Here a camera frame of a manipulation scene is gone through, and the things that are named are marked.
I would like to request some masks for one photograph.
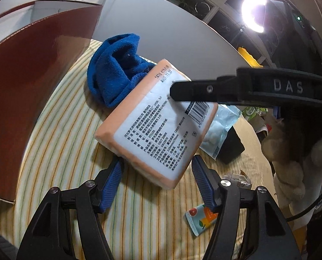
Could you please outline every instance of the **bright lamp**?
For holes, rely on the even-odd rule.
[[[256,6],[265,6],[267,3],[267,0],[244,0],[242,4],[242,16],[243,21],[245,22],[246,26],[250,29],[262,33],[263,32],[263,26],[258,25],[255,22],[255,17],[252,15],[252,10]]]

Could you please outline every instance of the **striped tablecloth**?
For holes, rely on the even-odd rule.
[[[15,205],[0,201],[0,234],[15,246],[20,245],[50,187],[78,187],[95,178],[112,159],[113,154],[93,138],[109,110],[93,101],[86,83],[90,58],[100,45],[91,41],[40,115],[25,151]],[[246,149],[234,162],[225,166],[201,150],[198,153],[220,175],[241,169],[251,178],[253,188],[264,185],[274,195],[271,169],[252,127],[243,118],[234,127]],[[194,237],[184,217],[188,209],[201,203],[191,167],[176,189],[165,191],[127,165],[111,208],[100,216],[115,259],[201,259],[213,227]],[[241,210],[237,244],[242,242],[245,217]],[[76,257],[84,259],[75,216],[72,225]]]

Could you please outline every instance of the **light blue plastic package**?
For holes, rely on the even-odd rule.
[[[218,111],[200,148],[213,159],[216,159],[226,139],[228,130],[237,122],[241,113],[236,106],[219,105]]]

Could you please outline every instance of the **screw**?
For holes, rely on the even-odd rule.
[[[58,190],[59,190],[59,188],[58,188],[58,187],[51,187],[51,188],[49,189],[49,192],[50,192],[50,193],[57,193],[57,192],[58,192]]]
[[[210,94],[212,91],[213,91],[213,86],[212,85],[207,86],[208,94]]]
[[[88,180],[85,182],[85,185],[87,187],[93,187],[95,185],[95,181],[94,180]]]
[[[220,182],[224,187],[229,187],[231,182],[229,180],[221,180]]]
[[[257,189],[258,189],[258,191],[260,193],[266,193],[267,192],[267,189],[265,187],[262,187],[262,186],[257,187]]]

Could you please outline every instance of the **blue towel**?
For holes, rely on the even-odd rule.
[[[136,34],[114,36],[104,41],[92,56],[88,86],[101,104],[117,106],[154,67],[137,55],[139,39]]]

